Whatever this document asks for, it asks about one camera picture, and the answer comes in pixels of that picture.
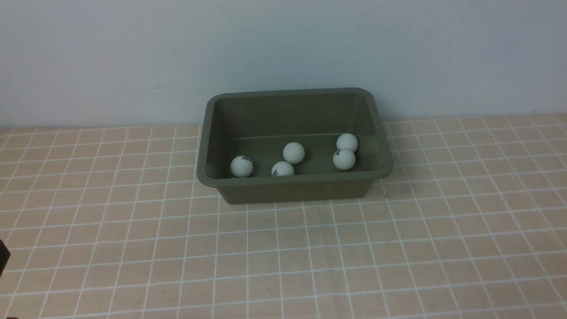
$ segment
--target ping pong ball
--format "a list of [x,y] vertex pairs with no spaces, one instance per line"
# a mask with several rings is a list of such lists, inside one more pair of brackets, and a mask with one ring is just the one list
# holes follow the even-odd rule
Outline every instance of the ping pong ball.
[[276,177],[276,176],[289,176],[289,175],[293,175],[295,173],[293,166],[291,164],[289,164],[288,162],[277,162],[273,167],[272,167],[272,176]]
[[351,152],[356,152],[358,149],[358,140],[356,136],[345,133],[337,139],[337,149],[349,149]]
[[236,156],[230,163],[230,171],[238,178],[252,174],[252,161],[246,156]]
[[303,161],[305,150],[300,143],[291,142],[283,148],[283,158],[289,164],[298,164]]
[[356,157],[349,149],[340,149],[333,155],[333,164],[342,171],[350,170],[354,166],[355,161]]

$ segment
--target plastic tub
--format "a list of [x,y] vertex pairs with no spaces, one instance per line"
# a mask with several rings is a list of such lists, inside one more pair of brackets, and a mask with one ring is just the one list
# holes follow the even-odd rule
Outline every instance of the plastic tub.
[[[340,134],[357,136],[356,163],[348,171],[333,165]],[[272,177],[289,142],[305,159],[295,175]],[[233,178],[230,162],[249,157],[248,178]],[[198,180],[215,187],[229,204],[358,198],[373,180],[388,175],[393,160],[372,95],[363,89],[321,89],[229,93],[207,104],[197,163]]]

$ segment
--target white wall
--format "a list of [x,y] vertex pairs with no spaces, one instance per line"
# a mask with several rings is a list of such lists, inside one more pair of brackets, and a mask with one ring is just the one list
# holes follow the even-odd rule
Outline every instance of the white wall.
[[215,94],[342,86],[390,117],[566,110],[565,15],[566,0],[5,0],[0,115],[199,123]]

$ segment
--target wall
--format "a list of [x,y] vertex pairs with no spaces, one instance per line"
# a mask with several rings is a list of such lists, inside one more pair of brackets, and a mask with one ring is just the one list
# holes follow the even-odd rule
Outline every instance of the wall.
[[199,123],[215,94],[359,86],[389,117],[567,103],[565,0],[0,2],[14,126]]

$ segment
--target black object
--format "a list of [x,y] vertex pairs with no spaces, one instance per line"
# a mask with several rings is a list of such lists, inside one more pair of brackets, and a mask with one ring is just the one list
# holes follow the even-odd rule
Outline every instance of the black object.
[[0,276],[2,276],[2,272],[4,268],[6,268],[6,264],[8,263],[8,259],[10,259],[10,251],[4,245],[4,242],[0,240]]

